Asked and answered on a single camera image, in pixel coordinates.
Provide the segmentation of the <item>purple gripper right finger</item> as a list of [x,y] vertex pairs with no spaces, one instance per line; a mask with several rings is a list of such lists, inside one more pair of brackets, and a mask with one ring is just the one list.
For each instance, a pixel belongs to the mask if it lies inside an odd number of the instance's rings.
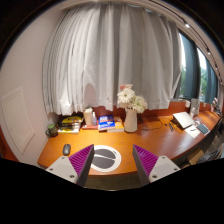
[[133,145],[132,154],[143,186],[180,170],[167,156],[156,156],[138,145]]

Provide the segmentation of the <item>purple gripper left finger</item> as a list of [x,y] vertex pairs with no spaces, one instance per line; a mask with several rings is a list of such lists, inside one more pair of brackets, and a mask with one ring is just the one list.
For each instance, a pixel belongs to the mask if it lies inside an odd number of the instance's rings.
[[71,156],[60,156],[46,171],[84,187],[94,157],[91,144]]

